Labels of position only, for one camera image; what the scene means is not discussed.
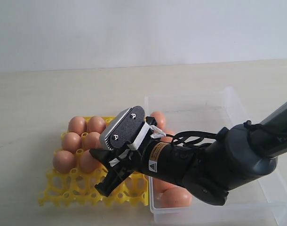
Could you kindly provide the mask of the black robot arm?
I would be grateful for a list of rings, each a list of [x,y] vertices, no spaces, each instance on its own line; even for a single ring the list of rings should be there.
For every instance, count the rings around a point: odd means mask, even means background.
[[[287,102],[258,124],[246,121],[218,133],[183,131],[171,142],[154,117],[135,106],[120,112],[100,135],[90,155],[107,169],[95,186],[109,196],[133,172],[187,189],[214,206],[228,193],[271,174],[278,156],[287,153]]]

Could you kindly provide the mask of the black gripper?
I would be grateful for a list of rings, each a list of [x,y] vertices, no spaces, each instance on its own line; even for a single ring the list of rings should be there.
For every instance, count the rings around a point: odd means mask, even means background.
[[[108,197],[133,172],[191,188],[195,183],[192,169],[197,164],[200,149],[196,146],[184,147],[159,140],[145,140],[137,150],[124,145],[112,151],[92,148],[89,153],[110,169],[104,180],[95,185],[100,195]]]

